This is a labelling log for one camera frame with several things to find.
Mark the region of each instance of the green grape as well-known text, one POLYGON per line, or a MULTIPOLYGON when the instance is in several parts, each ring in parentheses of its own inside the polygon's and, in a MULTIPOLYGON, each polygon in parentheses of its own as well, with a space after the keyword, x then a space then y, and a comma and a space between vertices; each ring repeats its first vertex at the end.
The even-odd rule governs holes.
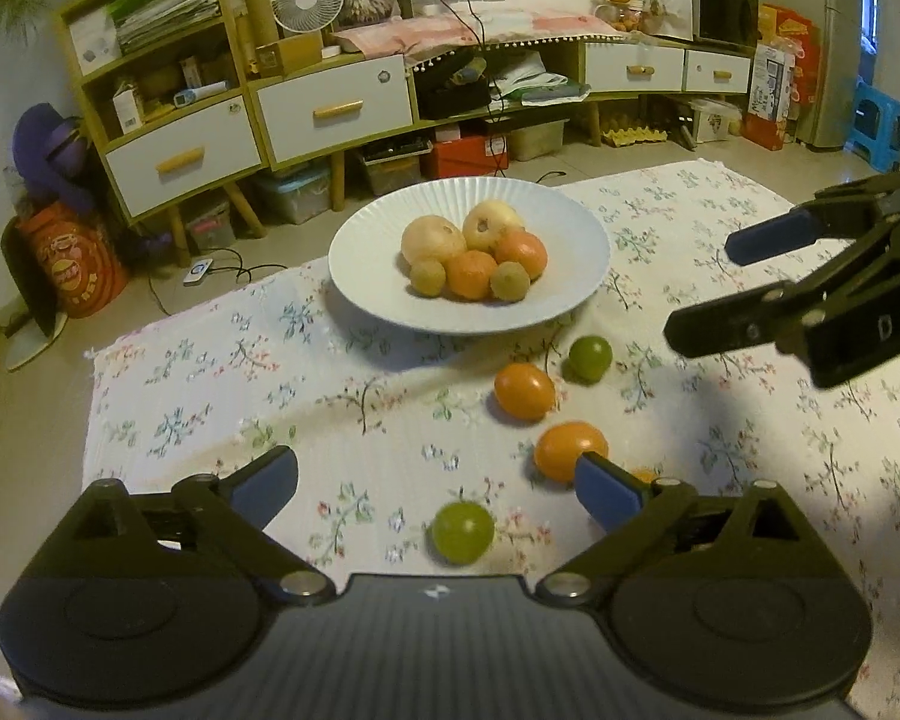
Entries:
POLYGON ((480 504, 458 501, 444 506, 430 523, 437 552, 454 565, 470 565, 490 549, 496 528, 480 504))
POLYGON ((607 373, 610 363, 613 362, 610 342, 600 336, 577 338, 570 347, 569 362, 578 377, 595 384, 607 373))

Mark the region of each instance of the refrigerator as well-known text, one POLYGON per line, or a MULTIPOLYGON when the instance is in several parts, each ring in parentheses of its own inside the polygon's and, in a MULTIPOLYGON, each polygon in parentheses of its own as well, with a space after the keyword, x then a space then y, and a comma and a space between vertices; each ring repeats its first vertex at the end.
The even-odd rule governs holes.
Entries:
POLYGON ((853 124, 860 70, 862 0, 760 0, 810 19, 820 30, 817 102, 800 113, 797 139, 814 148, 842 148, 853 124))

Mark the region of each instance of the wooden table leg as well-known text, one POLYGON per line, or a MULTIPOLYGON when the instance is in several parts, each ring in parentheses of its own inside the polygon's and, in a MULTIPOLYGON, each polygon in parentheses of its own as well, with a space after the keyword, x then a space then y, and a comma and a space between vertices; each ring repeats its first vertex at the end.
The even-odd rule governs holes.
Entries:
POLYGON ((183 217, 178 205, 167 209, 167 220, 170 222, 170 234, 173 235, 173 249, 176 252, 176 264, 180 268, 190 266, 190 248, 187 245, 187 231, 183 227, 183 217))
POLYGON ((604 142, 604 134, 600 132, 600 103, 588 103, 586 113, 590 122, 590 145, 600 148, 604 142))
POLYGON ((225 191, 226 195, 230 198, 230 202, 232 202, 233 207, 237 209, 237 213, 244 218, 244 221, 248 225, 250 225, 251 232, 257 238, 266 237, 266 228, 260 223, 255 210, 250 207, 250 203, 247 202, 247 198, 244 196, 240 187, 237 186, 237 182, 231 181, 229 184, 223 184, 223 191, 225 191))
POLYGON ((342 211, 346 205, 346 180, 343 173, 345 151, 334 151, 330 155, 330 207, 342 211))

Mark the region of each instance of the orange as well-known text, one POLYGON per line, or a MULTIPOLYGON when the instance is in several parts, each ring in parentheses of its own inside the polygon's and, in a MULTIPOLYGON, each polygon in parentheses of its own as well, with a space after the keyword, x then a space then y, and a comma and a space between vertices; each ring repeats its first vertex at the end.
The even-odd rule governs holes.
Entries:
POLYGON ((553 380, 529 362, 514 362, 501 370, 493 381, 493 393, 510 416, 533 422, 543 419, 557 404, 553 380))
POLYGON ((520 263, 532 281, 539 279, 547 268, 547 250, 543 241, 526 230, 506 230, 493 254, 498 263, 520 263))
POLYGON ((483 300, 490 294, 490 276, 497 262, 487 252, 465 251, 447 260, 447 287, 458 298, 483 300))
POLYGON ((577 459, 596 452, 610 459, 604 434, 587 422, 564 422, 544 433, 533 450, 533 462, 540 472, 555 482, 572 482, 577 459))

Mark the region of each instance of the wooden drawer handle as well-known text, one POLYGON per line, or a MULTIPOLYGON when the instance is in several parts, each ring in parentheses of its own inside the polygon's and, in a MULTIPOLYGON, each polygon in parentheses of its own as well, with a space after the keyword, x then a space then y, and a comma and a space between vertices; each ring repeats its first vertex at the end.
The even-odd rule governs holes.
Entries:
POLYGON ((203 146, 191 148, 189 151, 184 151, 182 154, 170 157, 170 159, 165 162, 161 162, 156 166, 156 172, 158 172, 159 175, 166 175, 174 170, 180 170, 180 167, 193 165, 195 162, 199 162, 203 159, 205 151, 206 149, 203 146))
POLYGON ((345 116, 348 113, 356 113, 363 107, 363 100, 354 100, 352 103, 343 103, 343 105, 328 105, 327 108, 314 110, 314 119, 333 119, 334 117, 345 116))

